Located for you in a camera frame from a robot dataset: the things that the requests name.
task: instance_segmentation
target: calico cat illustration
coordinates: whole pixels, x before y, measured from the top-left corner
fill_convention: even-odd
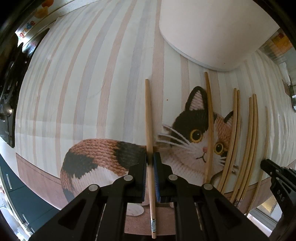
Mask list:
[[[225,118],[214,113],[214,155],[211,176],[222,172],[230,143],[232,115]],[[173,173],[189,183],[202,185],[207,157],[208,110],[207,93],[195,87],[185,110],[172,127],[163,124],[168,133],[159,133],[157,140],[162,162],[171,166]],[[145,156],[145,146],[109,139],[86,139],[69,149],[61,169],[61,183],[70,202],[90,184],[112,184],[128,173],[129,167]],[[144,209],[128,204],[127,215],[140,215]]]
[[[225,118],[214,113],[214,154],[211,176],[216,177],[224,168],[230,144],[233,111]],[[171,166],[174,174],[189,183],[202,185],[207,160],[208,109],[207,93],[195,87],[186,102],[185,110],[175,119],[172,127],[163,125],[169,134],[159,133],[169,140],[158,140],[169,147],[159,148],[162,162]]]

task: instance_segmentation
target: cat mouth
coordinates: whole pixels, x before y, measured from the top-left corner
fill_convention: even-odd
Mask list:
[[[206,161],[205,161],[205,159],[204,159],[204,155],[205,155],[205,153],[204,153],[204,154],[203,154],[201,157],[197,157],[197,158],[196,158],[196,160],[198,160],[198,159],[201,159],[201,158],[202,158],[202,160],[203,160],[204,162],[206,162]]]

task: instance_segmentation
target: curved wooden stick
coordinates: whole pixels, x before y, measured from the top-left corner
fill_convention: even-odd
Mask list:
[[[151,94],[149,80],[145,80],[145,121],[146,121],[146,148],[147,148],[147,182],[150,203],[151,235],[156,238],[156,214],[155,214],[155,184],[153,169],[153,132],[151,114]]]
[[[226,178],[225,178],[222,190],[221,190],[222,194],[225,193],[225,189],[227,187],[228,180],[229,180],[231,173],[232,173],[235,158],[237,157],[237,143],[239,141],[240,124],[241,124],[241,106],[240,106],[240,91],[238,90],[237,91],[237,121],[236,121],[236,132],[235,132],[234,146],[233,146],[233,151],[232,151],[232,155],[231,155],[231,160],[230,160],[228,172],[227,172],[227,175],[226,175]]]
[[[252,175],[253,175],[253,170],[254,170],[254,167],[255,167],[255,164],[256,164],[256,154],[257,154],[257,145],[258,145],[258,132],[259,132],[259,121],[258,121],[258,103],[257,103],[257,96],[255,94],[253,94],[253,102],[254,102],[254,112],[256,111],[256,116],[254,118],[254,124],[255,124],[255,145],[254,145],[254,151],[253,153],[250,152],[250,155],[252,154],[252,160],[251,160],[251,167],[250,167],[250,170],[249,170],[249,174],[248,174],[248,178],[247,178],[247,181],[246,181],[246,184],[244,186],[244,190],[242,192],[242,195],[241,195],[241,199],[244,199],[244,197],[246,196],[246,193],[247,193],[247,190],[248,190],[248,187],[249,187],[249,183],[250,183],[250,180],[252,178]]]
[[[239,170],[239,174],[237,176],[237,181],[235,183],[232,195],[230,197],[230,201],[232,203],[236,197],[236,194],[238,192],[238,189],[239,189],[242,179],[244,177],[244,172],[246,170],[247,161],[248,161],[249,152],[250,152],[250,146],[251,146],[252,128],[253,128],[253,98],[250,97],[249,98],[249,121],[248,121],[248,133],[247,133],[246,148],[244,150],[244,156],[243,156],[241,168]]]
[[[220,181],[217,186],[217,190],[219,192],[221,192],[222,194],[223,194],[223,192],[222,192],[223,184],[225,182],[227,173],[229,171],[230,162],[232,159],[232,153],[234,150],[236,130],[237,130],[237,89],[234,88],[234,90],[233,90],[233,118],[232,118],[230,144],[229,144],[229,148],[228,148],[228,152],[227,152],[227,157],[225,160],[225,165],[224,165],[224,168],[222,171],[222,175],[221,175]]]
[[[265,107],[265,113],[266,113],[266,137],[265,137],[265,143],[264,143],[263,159],[267,158],[267,149],[268,149],[268,142],[269,142],[269,118],[268,118],[268,108],[267,108],[267,106]],[[249,206],[249,208],[248,208],[248,210],[246,212],[246,215],[248,215],[248,213],[251,211],[252,206],[255,203],[257,194],[258,194],[259,189],[260,189],[261,181],[262,181],[262,178],[263,178],[263,173],[264,173],[263,170],[260,169],[260,172],[259,172],[259,175],[258,175],[259,176],[258,177],[258,184],[257,184],[256,190],[255,190],[253,199],[252,199],[252,201],[250,203],[250,206]]]
[[[205,72],[205,83],[207,87],[207,108],[209,116],[209,127],[207,135],[207,160],[205,164],[205,177],[204,182],[209,183],[211,179],[211,170],[213,163],[213,153],[214,153],[214,113],[213,113],[213,102],[212,102],[212,93],[211,86],[209,81],[209,76]]]

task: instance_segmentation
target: cat head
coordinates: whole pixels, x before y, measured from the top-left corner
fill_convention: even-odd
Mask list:
[[[211,174],[223,170],[230,144],[232,115],[225,118],[214,113],[214,154]],[[207,160],[208,108],[207,93],[195,87],[186,102],[185,110],[175,119],[170,129],[170,144],[174,155],[194,171],[204,173]]]

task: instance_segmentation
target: drawer handle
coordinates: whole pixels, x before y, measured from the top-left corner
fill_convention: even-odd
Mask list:
[[[10,180],[9,180],[9,176],[8,176],[8,174],[6,174],[6,178],[7,178],[8,185],[9,185],[10,189],[12,189],[12,186],[11,186],[11,183],[10,183]]]
[[[25,221],[27,222],[27,225],[29,225],[29,222],[28,222],[28,220],[26,219],[25,215],[23,214],[22,216],[24,217]]]

